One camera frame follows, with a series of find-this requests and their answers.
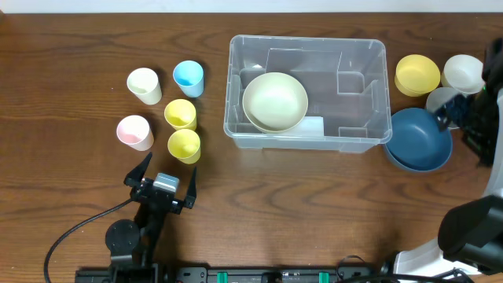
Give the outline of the cream plastic cup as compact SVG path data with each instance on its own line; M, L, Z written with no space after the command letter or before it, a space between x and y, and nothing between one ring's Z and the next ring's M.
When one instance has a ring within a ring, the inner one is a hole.
M155 105L162 98L158 75L150 68L137 68L127 77L127 88L146 105Z

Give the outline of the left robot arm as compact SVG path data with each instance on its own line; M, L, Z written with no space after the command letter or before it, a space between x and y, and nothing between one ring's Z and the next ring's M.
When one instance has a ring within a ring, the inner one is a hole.
M196 171L193 171L185 198L175 197L179 179L159 173L154 179L146 178L152 154L132 169L123 183L131 188L130 200L140 204L132 220L114 222L105 234L112 266L149 266L168 214L180 214L191 209L196 202Z

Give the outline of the yellow plastic cup lower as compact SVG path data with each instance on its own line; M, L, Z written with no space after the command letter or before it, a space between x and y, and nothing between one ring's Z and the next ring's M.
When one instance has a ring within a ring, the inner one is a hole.
M194 164L200 159L200 147L199 135L189 129L175 131L167 142L169 153L184 164Z

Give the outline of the small yellow bowl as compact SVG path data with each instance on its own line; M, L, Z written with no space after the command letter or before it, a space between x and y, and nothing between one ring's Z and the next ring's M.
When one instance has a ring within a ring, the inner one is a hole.
M409 97L419 97L435 90L441 79L437 64L430 58L411 54L403 57L395 69L395 85Z

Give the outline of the clear plastic storage container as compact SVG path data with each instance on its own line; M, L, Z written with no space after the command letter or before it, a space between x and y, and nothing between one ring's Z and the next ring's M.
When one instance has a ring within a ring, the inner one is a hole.
M253 79L281 72L297 79L309 99L302 123L266 134L244 114ZM363 153L391 139L385 45L377 39L236 35L230 41L223 122L241 149L317 149Z

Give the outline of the yellow plastic cup upper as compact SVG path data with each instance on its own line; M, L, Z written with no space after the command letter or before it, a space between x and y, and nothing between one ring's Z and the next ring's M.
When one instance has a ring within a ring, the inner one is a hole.
M196 129L196 108L186 99L171 101L164 109L165 120L175 129Z

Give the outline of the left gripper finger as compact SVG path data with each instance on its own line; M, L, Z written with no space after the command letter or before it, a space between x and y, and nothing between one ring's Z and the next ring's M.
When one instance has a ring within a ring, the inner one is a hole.
M129 187L140 186L151 159L152 153L149 153L138 166L127 173L123 183Z
M194 168L184 199L184 207L188 209L192 209L196 202L196 172L197 169Z

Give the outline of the large dark blue bowl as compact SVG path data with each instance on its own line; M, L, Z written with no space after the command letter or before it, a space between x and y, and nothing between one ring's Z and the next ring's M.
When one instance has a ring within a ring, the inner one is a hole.
M384 145L387 158L405 171L436 171L453 152L448 130L441 131L431 114L422 108L406 108L392 115L392 137Z

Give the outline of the small grey bowl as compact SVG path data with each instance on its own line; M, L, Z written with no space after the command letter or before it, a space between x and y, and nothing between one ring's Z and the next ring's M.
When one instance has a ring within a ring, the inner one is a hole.
M452 87L440 87L428 95L425 109L431 113L438 126L441 123L439 122L439 118L435 116L435 112L458 94L461 94L461 92Z

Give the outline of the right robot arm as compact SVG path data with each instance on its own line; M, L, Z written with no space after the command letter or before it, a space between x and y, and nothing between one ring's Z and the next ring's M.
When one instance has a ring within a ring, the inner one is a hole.
M393 138L384 146L396 166L415 172L440 168L451 156L448 126L491 169L478 199L450 209L438 236L413 250L397 253L381 268L389 281L468 282L472 275L502 271L502 40L489 44L477 94L457 94L436 110L407 108L391 117Z

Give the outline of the small white bowl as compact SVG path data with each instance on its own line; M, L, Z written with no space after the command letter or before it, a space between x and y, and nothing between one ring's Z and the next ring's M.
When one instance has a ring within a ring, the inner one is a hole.
M482 72L483 62L479 59L466 54L455 55L445 63L441 83L463 94L476 94L485 85Z

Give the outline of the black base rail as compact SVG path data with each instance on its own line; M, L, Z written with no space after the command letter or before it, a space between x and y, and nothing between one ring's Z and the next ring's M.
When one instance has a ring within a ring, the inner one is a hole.
M370 266L350 263L336 268L317 269L207 269L184 267L178 270L153 265L146 268L82 268L75 272L77 283L151 282L151 283L335 283L376 275Z

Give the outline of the pink plastic cup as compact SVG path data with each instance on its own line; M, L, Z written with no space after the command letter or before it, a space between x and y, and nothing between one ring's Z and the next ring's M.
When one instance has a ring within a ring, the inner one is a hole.
M146 118L132 115L123 118L116 128L117 138L137 151L146 151L154 143L152 129Z

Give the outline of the light blue plastic cup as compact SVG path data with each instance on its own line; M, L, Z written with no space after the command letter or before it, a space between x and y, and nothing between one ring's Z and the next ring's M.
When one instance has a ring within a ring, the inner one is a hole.
M199 97L204 92L204 70L196 61L177 64L173 79L187 97Z

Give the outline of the yellow plastic cup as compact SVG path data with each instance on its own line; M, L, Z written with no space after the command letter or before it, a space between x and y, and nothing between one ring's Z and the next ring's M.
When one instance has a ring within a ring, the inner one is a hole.
M200 159L200 147L199 135L189 129L175 131L167 142L169 153L184 164L194 164Z
M175 129L196 129L196 108L186 99L171 101L164 109L165 120Z

